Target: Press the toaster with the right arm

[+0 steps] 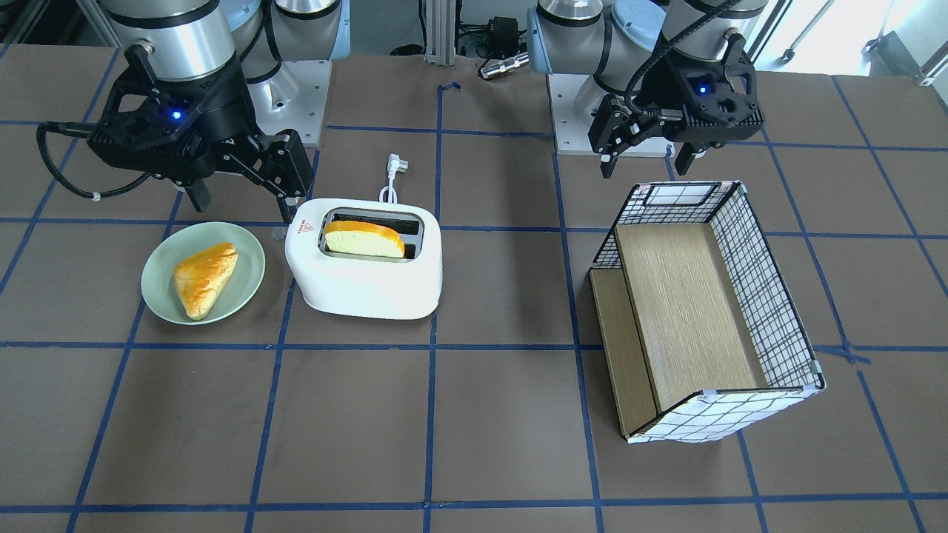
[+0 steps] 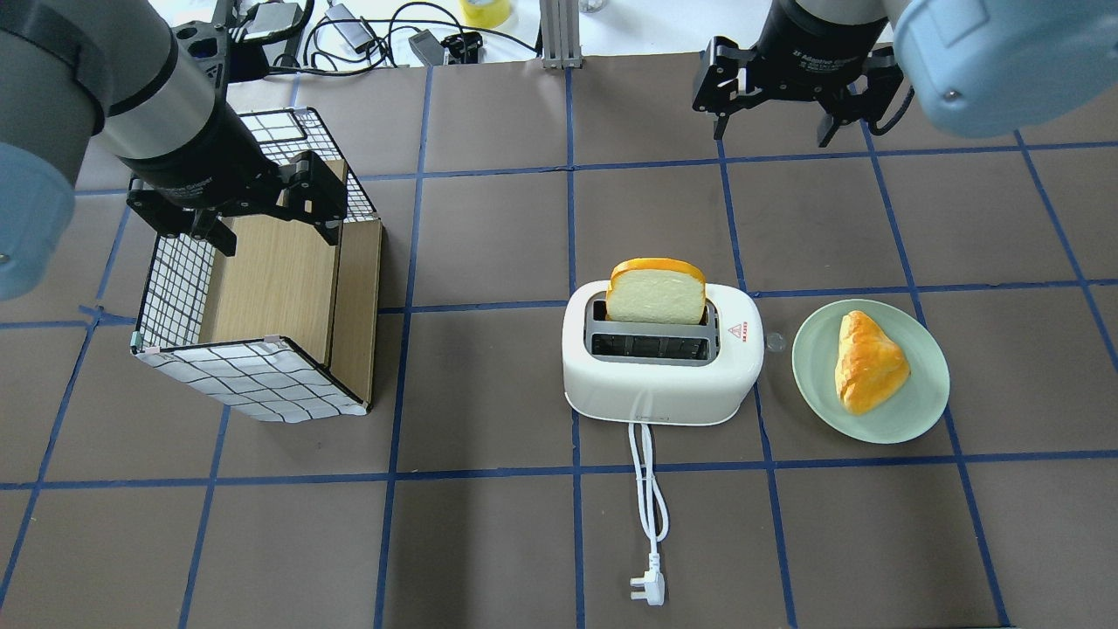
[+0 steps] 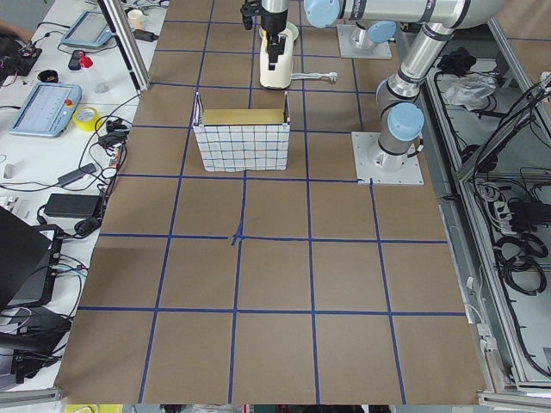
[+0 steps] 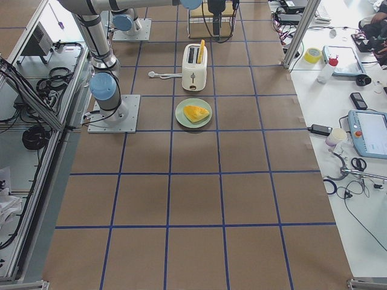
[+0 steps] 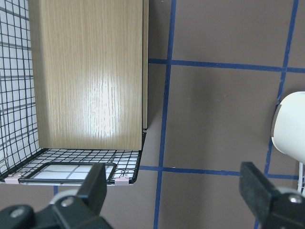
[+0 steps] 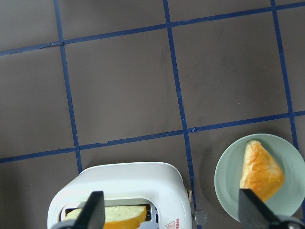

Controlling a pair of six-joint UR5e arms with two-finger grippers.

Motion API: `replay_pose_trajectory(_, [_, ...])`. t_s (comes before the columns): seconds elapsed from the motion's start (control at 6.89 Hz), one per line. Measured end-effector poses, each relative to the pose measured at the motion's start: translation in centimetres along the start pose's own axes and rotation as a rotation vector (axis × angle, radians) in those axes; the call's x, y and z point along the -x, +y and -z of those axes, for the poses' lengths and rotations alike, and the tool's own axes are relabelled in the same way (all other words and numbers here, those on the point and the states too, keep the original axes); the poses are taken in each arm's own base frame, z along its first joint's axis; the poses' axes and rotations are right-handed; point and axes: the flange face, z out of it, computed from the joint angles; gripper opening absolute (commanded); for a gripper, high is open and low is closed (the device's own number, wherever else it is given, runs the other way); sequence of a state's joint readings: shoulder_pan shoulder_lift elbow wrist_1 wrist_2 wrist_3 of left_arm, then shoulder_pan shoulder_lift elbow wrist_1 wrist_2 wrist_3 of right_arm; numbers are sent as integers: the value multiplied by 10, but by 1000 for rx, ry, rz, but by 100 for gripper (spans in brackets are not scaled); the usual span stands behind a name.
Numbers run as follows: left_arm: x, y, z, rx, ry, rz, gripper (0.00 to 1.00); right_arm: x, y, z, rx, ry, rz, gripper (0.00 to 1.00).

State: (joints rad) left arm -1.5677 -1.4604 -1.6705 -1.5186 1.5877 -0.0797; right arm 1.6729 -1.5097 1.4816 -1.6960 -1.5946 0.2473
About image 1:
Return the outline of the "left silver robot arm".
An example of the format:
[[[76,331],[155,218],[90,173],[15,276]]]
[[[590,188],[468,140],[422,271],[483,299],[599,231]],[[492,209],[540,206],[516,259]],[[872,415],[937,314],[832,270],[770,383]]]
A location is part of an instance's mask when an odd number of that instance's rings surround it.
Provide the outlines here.
[[[620,154],[651,138],[680,143],[684,175],[707,150],[745,141],[765,115],[745,31],[764,1],[539,1],[528,56],[544,74],[589,75],[590,149],[610,178]]]

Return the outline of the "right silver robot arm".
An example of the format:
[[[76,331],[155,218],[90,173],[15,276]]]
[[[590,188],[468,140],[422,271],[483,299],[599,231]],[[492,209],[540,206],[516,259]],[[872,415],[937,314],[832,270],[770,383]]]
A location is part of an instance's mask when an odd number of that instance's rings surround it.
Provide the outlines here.
[[[348,56],[348,1],[105,1],[127,68],[88,145],[111,167],[166,179],[196,212],[206,180],[243,175],[291,222],[310,191],[324,98],[291,65]]]

